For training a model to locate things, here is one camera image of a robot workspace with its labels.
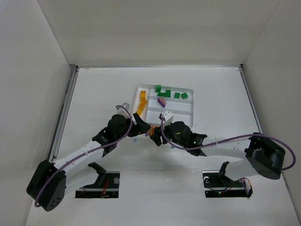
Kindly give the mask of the orange round lego figure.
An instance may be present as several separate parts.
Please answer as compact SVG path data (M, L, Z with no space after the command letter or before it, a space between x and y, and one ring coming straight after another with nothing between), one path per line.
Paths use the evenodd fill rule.
M151 131L150 131L150 136L152 136L152 135L154 134L156 128L157 128L157 126L154 126L154 127L151 129Z

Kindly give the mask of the yellow lego brick pair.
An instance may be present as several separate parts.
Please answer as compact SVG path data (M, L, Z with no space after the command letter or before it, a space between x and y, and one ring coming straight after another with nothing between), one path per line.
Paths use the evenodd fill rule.
M146 99L143 99L140 101L140 104L138 106L138 109L136 111L136 113L139 115L139 116L142 116L143 115L143 112L144 112L144 109L147 105L147 100Z

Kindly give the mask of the purple lego brick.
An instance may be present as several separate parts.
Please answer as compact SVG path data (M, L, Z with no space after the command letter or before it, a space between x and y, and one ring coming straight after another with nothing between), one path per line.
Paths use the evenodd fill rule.
M159 97L159 98L158 98L158 102L159 102L159 104L160 104L163 108L166 107L166 101L165 101L164 98Z

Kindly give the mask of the green curved lego brick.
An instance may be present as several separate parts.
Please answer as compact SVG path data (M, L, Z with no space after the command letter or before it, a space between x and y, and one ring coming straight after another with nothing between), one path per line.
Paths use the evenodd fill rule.
M156 85L156 86L155 86L155 91L156 91L157 93L161 92L161 85Z

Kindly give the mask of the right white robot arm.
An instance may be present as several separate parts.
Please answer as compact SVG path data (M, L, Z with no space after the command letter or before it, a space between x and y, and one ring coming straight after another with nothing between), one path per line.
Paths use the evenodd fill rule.
M171 144L196 157L237 158L237 161L224 162L220 168L220 175L233 181L254 175L278 180L285 156L285 150L263 134L253 133L222 140L194 133L182 121L176 121L164 128L153 128L150 139L157 146Z

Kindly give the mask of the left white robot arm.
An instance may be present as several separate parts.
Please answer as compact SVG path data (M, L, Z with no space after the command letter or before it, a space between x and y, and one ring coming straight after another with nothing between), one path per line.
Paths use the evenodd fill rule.
M150 128L137 113L130 118L121 114L113 115L107 126L79 150L53 162L42 161L26 192L34 199L35 207L52 211L72 189L101 185L106 170L96 161L114 150L125 137L145 134Z

